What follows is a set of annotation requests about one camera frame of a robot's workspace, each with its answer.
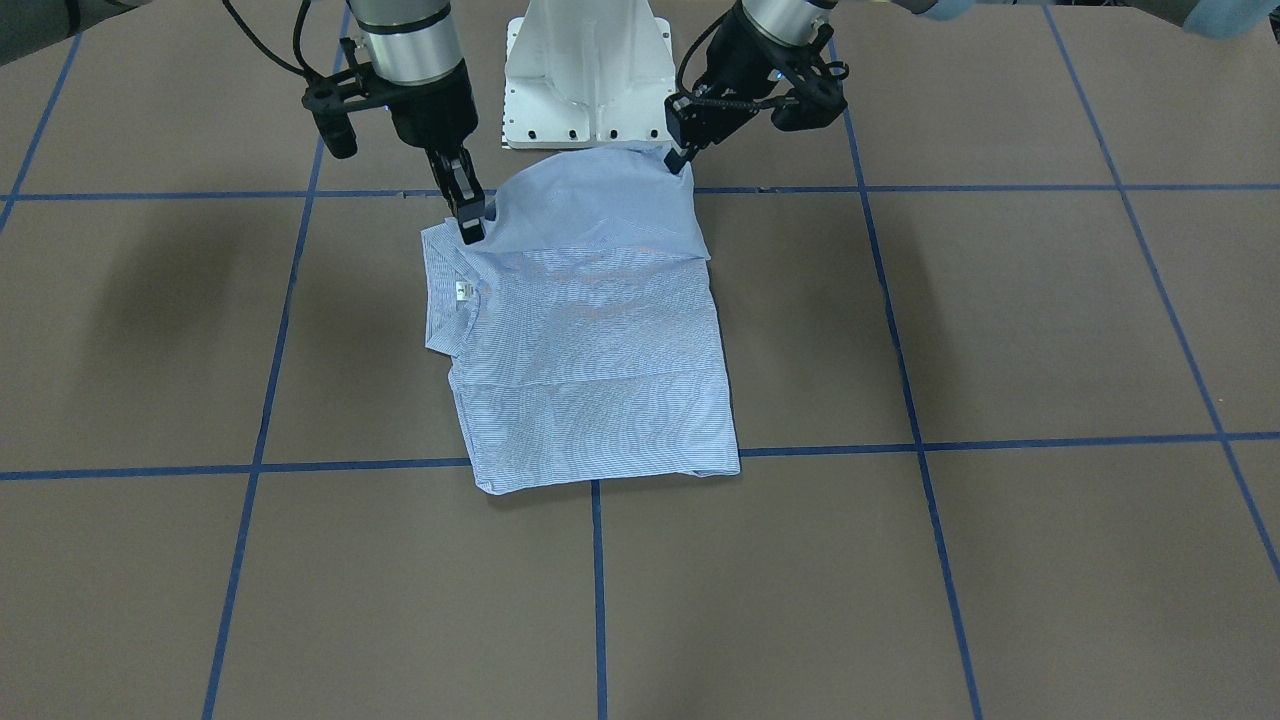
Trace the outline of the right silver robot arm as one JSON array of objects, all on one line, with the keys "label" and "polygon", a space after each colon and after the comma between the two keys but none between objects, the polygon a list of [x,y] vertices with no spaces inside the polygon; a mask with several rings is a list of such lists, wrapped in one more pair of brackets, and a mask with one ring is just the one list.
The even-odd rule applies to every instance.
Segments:
[{"label": "right silver robot arm", "polygon": [[375,88],[404,143],[425,152],[463,242],[483,240],[486,196],[465,147],[477,129],[468,68],[448,1],[351,1]]}]

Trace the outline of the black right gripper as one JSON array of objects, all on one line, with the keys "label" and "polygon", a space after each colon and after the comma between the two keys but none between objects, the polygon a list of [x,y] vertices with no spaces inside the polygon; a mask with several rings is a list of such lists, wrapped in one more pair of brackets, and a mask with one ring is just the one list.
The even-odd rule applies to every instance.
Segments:
[{"label": "black right gripper", "polygon": [[399,140],[428,150],[433,177],[462,241],[483,241],[486,195],[465,149],[479,124],[467,67],[457,65],[440,79],[404,88],[388,108]]}]

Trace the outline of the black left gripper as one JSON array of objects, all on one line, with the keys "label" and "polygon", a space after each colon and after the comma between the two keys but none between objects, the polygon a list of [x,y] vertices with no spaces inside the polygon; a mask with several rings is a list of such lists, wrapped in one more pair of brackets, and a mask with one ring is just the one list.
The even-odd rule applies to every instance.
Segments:
[{"label": "black left gripper", "polygon": [[[787,59],[786,53],[801,47],[800,6],[732,5],[721,17],[707,50],[707,68],[692,86],[694,96],[680,92],[664,100],[672,141],[664,163],[671,174],[678,176],[700,151],[721,143],[755,115],[731,101],[763,100],[774,88],[774,59]],[[801,129],[801,104],[771,111],[777,129]]]}]

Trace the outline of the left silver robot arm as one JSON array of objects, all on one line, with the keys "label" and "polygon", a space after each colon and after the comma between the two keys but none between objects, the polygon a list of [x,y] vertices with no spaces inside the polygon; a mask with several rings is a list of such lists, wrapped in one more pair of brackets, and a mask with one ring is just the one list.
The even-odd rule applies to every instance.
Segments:
[{"label": "left silver robot arm", "polygon": [[666,163],[689,167],[753,118],[776,129],[850,127],[859,181],[873,188],[1124,184],[1079,86],[1061,23],[1088,12],[1073,1],[863,3],[872,27],[840,54],[835,1],[736,1],[699,37],[692,85],[675,81]]}]

